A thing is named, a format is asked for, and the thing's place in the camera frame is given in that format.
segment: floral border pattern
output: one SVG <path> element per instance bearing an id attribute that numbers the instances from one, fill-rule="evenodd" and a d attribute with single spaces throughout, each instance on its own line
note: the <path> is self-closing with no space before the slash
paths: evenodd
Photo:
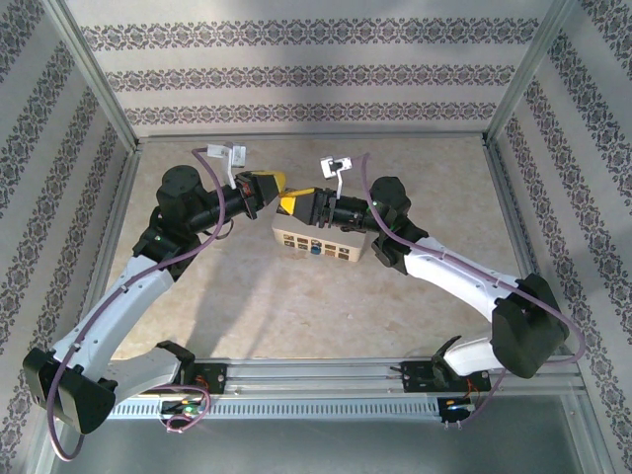
<path id="1" fill-rule="evenodd" d="M 586 185 L 582 169 L 573 156 L 560 122 L 537 80 L 531 81 L 524 91 L 524 97 L 560 174 L 562 186 L 571 200 L 584 238 L 589 243 L 592 259 L 603 278 L 610 302 L 616 308 L 614 312 L 621 318 L 623 331 L 628 335 L 628 344 L 632 345 L 632 283 L 628 280 L 629 274 L 623 270 L 623 261 L 601 220 L 601 213 L 594 204 L 594 197 Z"/>
<path id="2" fill-rule="evenodd" d="M 52 108 L 57 103 L 74 66 L 72 54 L 60 41 L 18 117 L 13 134 L 9 135 L 5 146 L 2 147 L 0 219 L 3 217 L 2 209 L 8 207 L 11 195 L 20 183 L 25 165 L 31 161 L 31 154 L 40 139 L 43 126 L 48 122 Z"/>
<path id="3" fill-rule="evenodd" d="M 115 92 L 332 86 L 507 86 L 513 66 L 370 64 L 108 72 Z"/>
<path id="4" fill-rule="evenodd" d="M 125 109 L 132 125 L 275 121 L 487 120 L 492 103 L 259 104 Z"/>
<path id="5" fill-rule="evenodd" d="M 542 179 L 537 171 L 531 150 L 527 145 L 519 122 L 513 116 L 505 127 L 505 133 L 513 149 L 513 154 L 522 174 L 524 185 L 529 193 L 540 231 L 548 246 L 549 257 L 569 303 L 573 320 L 586 337 L 585 357 L 590 362 L 591 374 L 595 386 L 599 389 L 605 414 L 610 419 L 610 428 L 618 439 L 617 447 L 622 451 L 622 459 L 627 469 L 632 471 L 632 420 L 627 408 L 623 391 L 618 387 L 619 379 L 614 375 L 612 360 L 607 356 L 603 337 L 596 328 L 593 310 L 588 304 L 586 291 L 579 280 L 575 263 L 567 249 L 566 240 L 553 212 Z"/>
<path id="6" fill-rule="evenodd" d="M 625 205 L 631 206 L 632 144 L 626 139 L 612 113 L 608 111 L 607 102 L 599 93 L 593 78 L 565 33 L 560 33 L 555 39 L 548 54 L 564 80 L 587 130 L 591 132 L 594 144 L 601 152 L 601 159 L 612 175 L 612 182 L 616 183 L 619 193 L 624 197 Z"/>
<path id="7" fill-rule="evenodd" d="M 165 23 L 83 27 L 93 51 L 367 43 L 517 43 L 533 39 L 535 18 L 352 18 Z"/>
<path id="8" fill-rule="evenodd" d="M 32 211 L 33 217 L 27 224 L 28 230 L 23 235 L 24 240 L 18 245 L 16 255 L 12 258 L 13 265 L 6 273 L 6 281 L 0 284 L 0 356 L 4 353 L 4 345 L 9 340 L 11 327 L 25 297 L 24 291 L 29 286 L 40 259 L 43 242 L 57 214 L 98 105 L 97 98 L 87 88 L 52 162 L 36 208 Z"/>
<path id="9" fill-rule="evenodd" d="M 582 0 L 582 8 L 591 16 L 614 57 L 632 80 L 632 13 L 621 0 L 608 2 Z"/>
<path id="10" fill-rule="evenodd" d="M 15 0 L 2 14 L 0 22 L 0 84 L 9 74 L 43 17 L 43 6 L 38 0 Z"/>
<path id="11" fill-rule="evenodd" d="M 88 178 L 86 179 L 79 203 L 75 209 L 72 224 L 68 229 L 68 235 L 66 236 L 64 247 L 61 250 L 59 260 L 57 261 L 57 267 L 52 274 L 52 281 L 50 282 L 49 290 L 45 296 L 45 304 L 41 308 L 41 315 L 38 317 L 38 327 L 33 331 L 33 337 L 29 342 L 29 346 L 25 353 L 33 348 L 45 349 L 49 347 L 49 344 L 52 342 L 52 336 L 57 328 L 57 322 L 62 314 L 64 299 L 67 294 L 68 287 L 71 284 L 75 267 L 79 261 L 82 247 L 85 243 L 85 237 L 91 223 L 92 214 L 97 205 L 97 200 L 101 192 L 108 167 L 112 161 L 118 140 L 119 138 L 117 133 L 115 132 L 113 126 L 109 123 L 99 144 L 99 150 Z M 125 159 L 126 155 L 122 160 L 120 171 L 118 172 L 118 179 L 116 180 L 117 187 L 114 190 L 112 200 L 109 205 L 107 218 L 105 220 L 99 242 L 103 241 L 103 237 L 110 220 L 110 214 L 114 207 L 120 177 L 124 169 Z M 96 267 L 100 247 L 101 244 L 97 246 L 97 252 L 95 253 L 93 259 L 92 268 L 89 271 L 86 288 L 84 290 L 84 297 L 81 302 L 81 310 L 83 310 L 83 301 L 85 300 L 85 296 L 92 279 L 92 274 Z M 15 458 L 17 446 L 20 444 L 22 439 L 23 428 L 27 424 L 28 415 L 31 411 L 31 407 L 33 406 L 31 393 L 26 383 L 23 370 L 20 370 L 18 383 L 13 388 L 13 393 L 14 396 L 9 401 L 6 409 L 8 416 L 3 418 L 3 428 L 2 432 L 0 432 L 0 438 L 2 439 L 2 449 L 0 450 L 0 470 L 2 470 L 2 472 L 12 472 L 12 460 Z"/>

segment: white wall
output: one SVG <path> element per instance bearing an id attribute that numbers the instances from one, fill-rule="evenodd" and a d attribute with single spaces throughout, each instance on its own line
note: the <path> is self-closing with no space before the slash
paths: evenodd
<path id="1" fill-rule="evenodd" d="M 22 472 L 22 360 L 74 326 L 126 152 L 37 0 L 0 1 L 0 472 Z"/>
<path id="2" fill-rule="evenodd" d="M 500 139 L 532 256 L 582 327 L 587 387 L 632 471 L 630 5 L 578 2 Z"/>
<path id="3" fill-rule="evenodd" d="M 139 136 L 482 131 L 551 0 L 69 0 Z"/>

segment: metal corner post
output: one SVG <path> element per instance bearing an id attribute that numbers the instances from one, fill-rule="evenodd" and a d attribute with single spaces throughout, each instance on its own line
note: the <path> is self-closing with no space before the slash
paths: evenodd
<path id="1" fill-rule="evenodd" d="M 75 57 L 79 70 L 97 96 L 99 104 L 124 143 L 125 149 L 135 150 L 138 139 L 68 6 L 64 0 L 41 0 L 41 3 Z"/>
<path id="2" fill-rule="evenodd" d="M 510 184 L 507 183 L 505 175 L 501 170 L 501 157 L 498 156 L 494 142 L 483 142 L 483 152 L 485 153 L 487 166 L 489 167 L 490 175 L 492 176 L 492 183 L 496 189 L 496 196 L 498 197 L 499 204 L 501 205 L 503 219 L 505 220 L 505 225 L 507 226 L 507 231 L 510 235 L 517 266 L 520 270 L 520 274 L 523 277 L 526 277 L 527 275 L 535 272 L 536 268 L 531 262 L 527 237 L 524 236 L 522 232 L 517 210 L 515 209 L 514 202 L 512 201 L 511 191 L 509 188 Z"/>
<path id="3" fill-rule="evenodd" d="M 487 129 L 488 140 L 496 140 L 498 138 L 499 133 L 514 111 L 515 106 L 533 77 L 533 74 L 535 74 L 546 51 L 548 51 L 558 36 L 560 28 L 562 28 L 573 5 L 575 5 L 574 0 L 553 0 L 551 2 L 549 10 L 542 19 L 540 28 L 538 28 L 535 33 L 535 37 L 529 49 L 520 62 L 520 66 L 515 72 L 512 82 L 503 95 L 490 121 L 490 125 Z"/>
<path id="4" fill-rule="evenodd" d="M 97 304 L 106 291 L 108 277 L 110 275 L 112 262 L 114 261 L 117 245 L 119 244 L 119 236 L 127 212 L 127 205 L 129 204 L 140 155 L 140 151 L 132 151 L 129 153 L 127 161 L 125 162 L 125 168 L 120 178 L 110 221 L 108 222 L 108 227 L 106 228 L 103 243 L 99 251 L 99 257 L 97 258 L 95 274 L 90 282 L 88 294 L 86 295 L 86 308 L 91 308 Z"/>

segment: orange wire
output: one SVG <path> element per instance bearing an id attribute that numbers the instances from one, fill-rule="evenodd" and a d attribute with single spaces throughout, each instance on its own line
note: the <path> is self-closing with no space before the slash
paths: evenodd
<path id="1" fill-rule="evenodd" d="M 196 377 L 196 382 L 200 383 L 201 385 L 203 385 L 203 387 L 208 390 L 208 382 L 206 382 L 206 380 L 204 380 L 204 377 L 202 377 L 201 375 L 198 375 Z"/>
<path id="2" fill-rule="evenodd" d="M 468 388 L 468 392 L 463 398 L 467 398 L 467 396 L 470 395 L 474 391 L 478 395 L 478 397 L 476 397 L 476 403 L 478 403 L 478 401 L 481 399 L 481 392 L 478 388 L 476 388 L 476 386 L 472 383 L 472 381 L 469 378 L 467 379 L 467 388 Z"/>
<path id="3" fill-rule="evenodd" d="M 462 400 L 462 399 L 464 399 L 464 398 L 469 397 L 469 395 L 472 393 L 472 388 L 476 388 L 476 387 L 474 387 L 474 386 L 472 385 L 472 382 L 470 381 L 470 379 L 469 379 L 469 378 L 466 378 L 465 380 L 467 381 L 467 392 L 465 393 L 465 395 L 463 395 L 463 397 L 461 398 L 461 400 Z"/>

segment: marble floor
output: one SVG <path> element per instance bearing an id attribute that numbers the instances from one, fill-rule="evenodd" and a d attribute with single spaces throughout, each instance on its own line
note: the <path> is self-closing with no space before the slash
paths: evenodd
<path id="1" fill-rule="evenodd" d="M 319 159 L 369 151 L 369 178 L 398 176 L 413 202 L 411 219 L 452 250 L 517 275 L 507 228 L 480 138 L 261 140 L 246 142 L 247 169 L 285 171 L 325 183 Z M 118 242 L 110 283 L 131 255 L 156 204 L 163 173 L 200 169 L 190 150 L 205 143 L 144 146 Z M 359 169 L 345 183 L 360 189 Z M 358 263 L 312 256 L 276 243 L 275 205 L 256 221 L 235 219 L 142 316 L 115 357 L 140 355 L 170 339 L 197 357 L 425 356 L 450 337 L 487 327 L 472 308 L 430 283 L 386 269 L 370 249 Z"/>

